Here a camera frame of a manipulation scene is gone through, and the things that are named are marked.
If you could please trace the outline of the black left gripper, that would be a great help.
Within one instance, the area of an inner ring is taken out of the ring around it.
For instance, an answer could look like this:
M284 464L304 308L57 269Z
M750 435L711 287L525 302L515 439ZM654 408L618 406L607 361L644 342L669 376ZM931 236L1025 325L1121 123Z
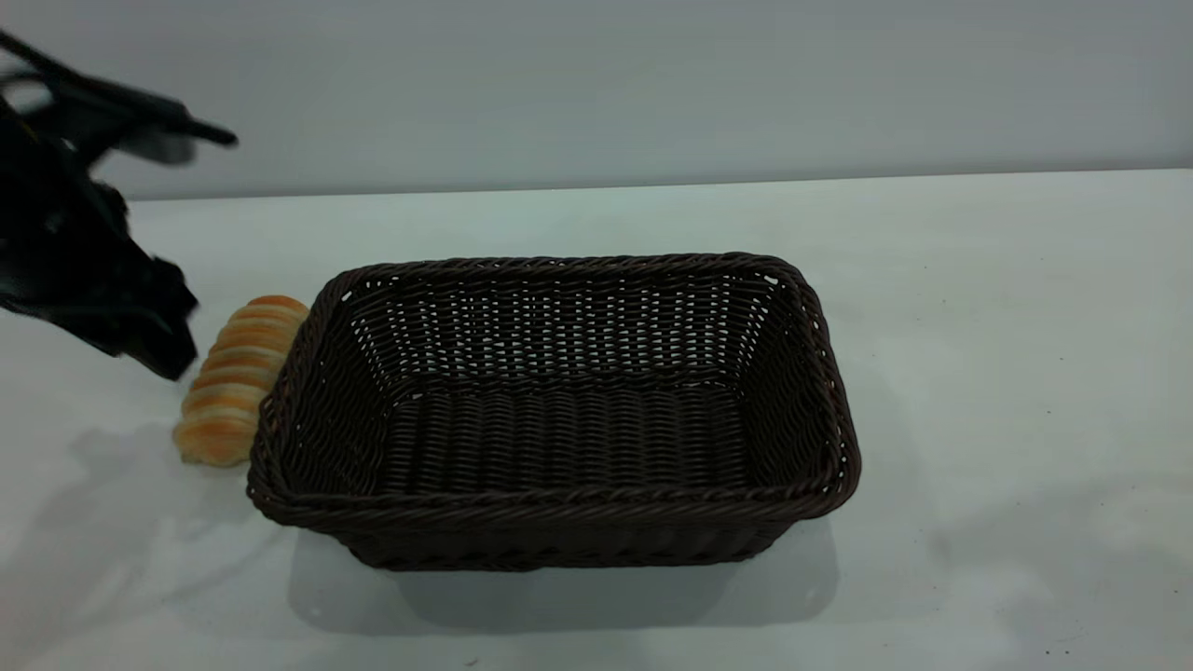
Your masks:
M198 142L234 148L239 137L148 90L85 75L4 75L4 94L33 86L47 101L4 111L4 309L157 377L183 377L197 358L188 319L198 301L180 267L132 241L123 197L93 180L89 165L111 150L185 165Z

